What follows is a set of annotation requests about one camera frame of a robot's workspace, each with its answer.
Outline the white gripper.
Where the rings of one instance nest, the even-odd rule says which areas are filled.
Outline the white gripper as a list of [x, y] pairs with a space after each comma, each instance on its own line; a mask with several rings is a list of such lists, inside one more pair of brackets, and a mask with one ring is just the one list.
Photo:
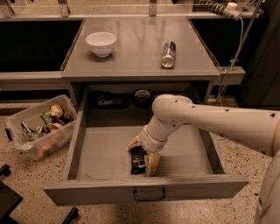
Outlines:
[[128, 145], [128, 150], [142, 145], [148, 152], [144, 156], [146, 164], [146, 175], [151, 177], [156, 173], [160, 159], [159, 152], [165, 147], [168, 137], [175, 131], [175, 124], [164, 122], [153, 116], [145, 125], [139, 136], [135, 136]]

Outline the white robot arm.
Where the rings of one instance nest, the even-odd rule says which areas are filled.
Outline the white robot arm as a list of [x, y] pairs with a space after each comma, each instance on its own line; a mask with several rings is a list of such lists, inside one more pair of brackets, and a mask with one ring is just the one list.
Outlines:
[[280, 224], [280, 116], [275, 110], [227, 108], [194, 104], [182, 95], [161, 94], [152, 103], [153, 117], [128, 145], [147, 152], [146, 173], [158, 167], [159, 152], [169, 135], [191, 124], [255, 151], [272, 160], [263, 178], [254, 224]]

